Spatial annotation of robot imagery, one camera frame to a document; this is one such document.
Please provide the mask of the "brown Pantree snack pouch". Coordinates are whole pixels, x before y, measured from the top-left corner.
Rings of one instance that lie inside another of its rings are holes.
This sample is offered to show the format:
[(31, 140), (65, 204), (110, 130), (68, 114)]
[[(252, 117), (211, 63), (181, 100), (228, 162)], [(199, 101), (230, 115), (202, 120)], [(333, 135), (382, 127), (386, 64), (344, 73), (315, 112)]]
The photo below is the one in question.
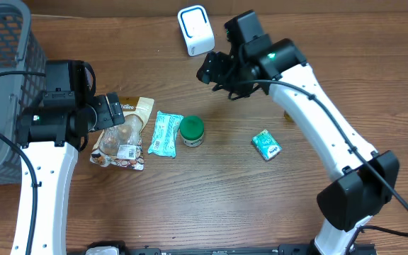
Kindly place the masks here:
[(145, 161), (141, 133), (148, 123), (154, 99), (120, 97), (119, 102), (125, 122), (100, 134), (89, 161), (102, 167), (119, 166), (142, 171)]

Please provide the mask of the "green lidded jar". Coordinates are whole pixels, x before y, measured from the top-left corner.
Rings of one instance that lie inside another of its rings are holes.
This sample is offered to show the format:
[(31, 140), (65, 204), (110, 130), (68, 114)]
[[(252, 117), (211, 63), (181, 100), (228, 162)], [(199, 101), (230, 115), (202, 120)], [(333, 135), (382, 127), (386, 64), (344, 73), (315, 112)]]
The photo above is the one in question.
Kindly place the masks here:
[(185, 117), (179, 126), (183, 143), (188, 147), (197, 147), (203, 142), (204, 124), (196, 115)]

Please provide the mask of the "small teal white packet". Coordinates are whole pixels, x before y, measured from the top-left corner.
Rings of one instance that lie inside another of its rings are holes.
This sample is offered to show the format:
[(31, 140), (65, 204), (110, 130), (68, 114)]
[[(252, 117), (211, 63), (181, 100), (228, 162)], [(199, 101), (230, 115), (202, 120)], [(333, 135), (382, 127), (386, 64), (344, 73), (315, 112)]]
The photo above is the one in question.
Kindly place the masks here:
[(255, 135), (251, 142), (265, 161), (270, 161), (282, 151), (282, 147), (268, 130), (263, 130)]

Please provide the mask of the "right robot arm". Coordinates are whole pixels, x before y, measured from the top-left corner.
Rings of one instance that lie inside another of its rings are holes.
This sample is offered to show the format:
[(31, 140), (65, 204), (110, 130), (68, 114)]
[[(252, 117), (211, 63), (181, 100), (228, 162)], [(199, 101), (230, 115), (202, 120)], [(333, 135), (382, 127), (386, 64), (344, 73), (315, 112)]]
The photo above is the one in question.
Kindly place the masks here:
[(237, 100), (257, 89), (290, 114), (322, 160), (330, 185), (317, 195), (324, 223), (309, 244), (282, 244), (280, 254), (374, 254), (355, 243), (394, 195), (400, 163), (379, 153), (345, 120), (325, 94), (292, 40), (267, 36), (232, 43), (231, 52), (209, 52), (197, 78)]

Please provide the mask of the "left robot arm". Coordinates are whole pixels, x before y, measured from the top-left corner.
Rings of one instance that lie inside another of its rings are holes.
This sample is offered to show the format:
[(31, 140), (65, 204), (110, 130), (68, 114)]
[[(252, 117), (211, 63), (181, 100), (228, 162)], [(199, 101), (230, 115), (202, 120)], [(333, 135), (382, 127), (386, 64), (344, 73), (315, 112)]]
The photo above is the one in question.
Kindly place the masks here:
[(89, 133), (124, 121), (116, 93), (41, 91), (17, 121), (22, 183), (12, 254), (65, 254), (69, 189)]

